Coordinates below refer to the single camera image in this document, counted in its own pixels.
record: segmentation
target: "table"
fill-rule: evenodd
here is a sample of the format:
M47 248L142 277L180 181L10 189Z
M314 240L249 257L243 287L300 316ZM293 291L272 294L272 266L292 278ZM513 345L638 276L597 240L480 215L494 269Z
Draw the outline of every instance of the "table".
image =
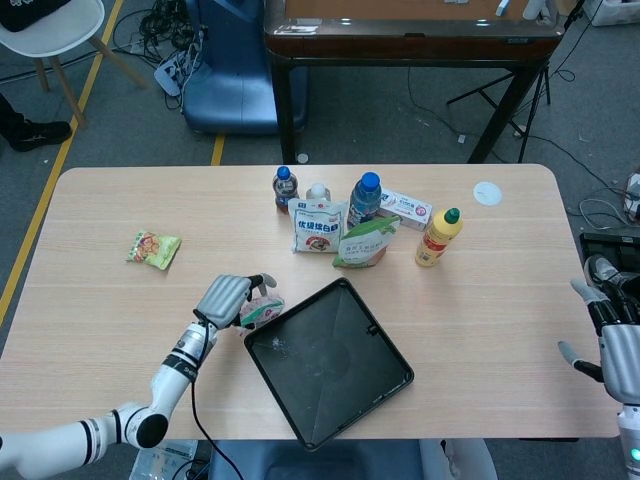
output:
M515 76L468 160L484 162L564 35L552 2L547 22L522 18L527 0L511 0L505 15L497 17L498 3L266 0L265 43L284 163L295 163L290 71L301 65L510 70Z
M300 166L347 198L368 168ZM344 437L617 435L617 404L556 342L598 358L569 279L581 269L553 175L538 165L376 165L389 188L457 206L465 227L442 262L418 267L402 227L381 263L336 270L293 254L276 212L275 167L74 169L56 187L0 359L0 429L30 431L146 404L149 382L222 273L269 272L289 307L344 275L415 370L415 381ZM497 183L496 207L473 186ZM183 243L166 272L126 263L140 228ZM219 336L197 383L214 438L286 439L291 429L241 339ZM170 438L201 438L186 394Z

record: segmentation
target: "robotic hand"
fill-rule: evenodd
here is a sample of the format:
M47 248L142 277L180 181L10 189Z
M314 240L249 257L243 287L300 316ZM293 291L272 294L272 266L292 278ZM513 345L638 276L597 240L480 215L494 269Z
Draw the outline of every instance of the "robotic hand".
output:
M585 272L591 285L574 279L571 285L583 298L600 346L601 366L583 360L567 342L558 342L565 360L579 372L604 383L607 393L623 404L618 414L618 427L624 451L625 467L630 480L640 480L640 325L638 302L624 293L625 281L620 272L611 271L606 279L594 281L589 275L595 260L587 260Z
M0 434L0 472L13 466L26 479L40 479L95 462L113 443L152 448L164 438L169 419L182 394L195 382L198 370L213 348L217 332L240 325L240 308L252 290L276 281L267 274L251 277L221 275L193 310L189 325L151 381L149 406L126 403L103 417L81 420L51 430Z

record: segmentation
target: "wooden chair leg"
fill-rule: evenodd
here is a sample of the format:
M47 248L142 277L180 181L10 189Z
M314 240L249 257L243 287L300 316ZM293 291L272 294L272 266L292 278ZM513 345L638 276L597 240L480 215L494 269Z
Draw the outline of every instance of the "wooden chair leg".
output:
M71 85L69 85L69 81L67 80L64 71L62 70L62 66L60 65L60 59L56 55L55 57L50 57L49 61L51 62L51 66L53 67L53 71L56 72L58 76L58 80L60 80L60 85L62 85L62 90L64 91L64 96L67 97L67 102L69 102L69 106L71 110L73 110L73 114L76 116L76 120L78 121L78 127L86 128L87 120L80 110L80 106L78 105L78 101L76 100L76 96L73 93L73 89Z
M36 64L36 72L38 72L38 78L40 79L40 86L45 92L49 91L49 82L47 81L47 74L44 71L44 63L41 58L34 58L33 62Z
M122 60L116 54L114 54L109 47L107 47L102 40L100 40L95 35L89 39L89 43L93 45L93 47L98 50L102 55L108 58L113 64L118 67L124 74L126 74L129 78L131 78L136 84L141 88L147 88L147 82L138 74L135 70L133 70L127 62Z

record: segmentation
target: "white box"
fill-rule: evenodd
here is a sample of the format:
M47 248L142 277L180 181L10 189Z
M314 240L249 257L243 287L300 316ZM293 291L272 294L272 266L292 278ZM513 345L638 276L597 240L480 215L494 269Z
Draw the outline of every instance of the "white box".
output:
M428 203L382 188L382 201L378 210L381 217L398 215L402 225L422 232L429 223L431 210L432 207Z
M587 0L584 4L584 10L594 27L640 22L640 1L620 3L602 0L599 10L598 5L600 0Z

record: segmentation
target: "yellow bottle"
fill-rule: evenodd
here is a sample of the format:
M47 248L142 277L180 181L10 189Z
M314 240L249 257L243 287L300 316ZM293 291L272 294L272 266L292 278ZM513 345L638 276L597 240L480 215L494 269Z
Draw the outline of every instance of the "yellow bottle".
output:
M460 210L450 208L436 213L418 245L416 252L418 265L432 267L438 263L447 245L460 233L460 230L462 230Z

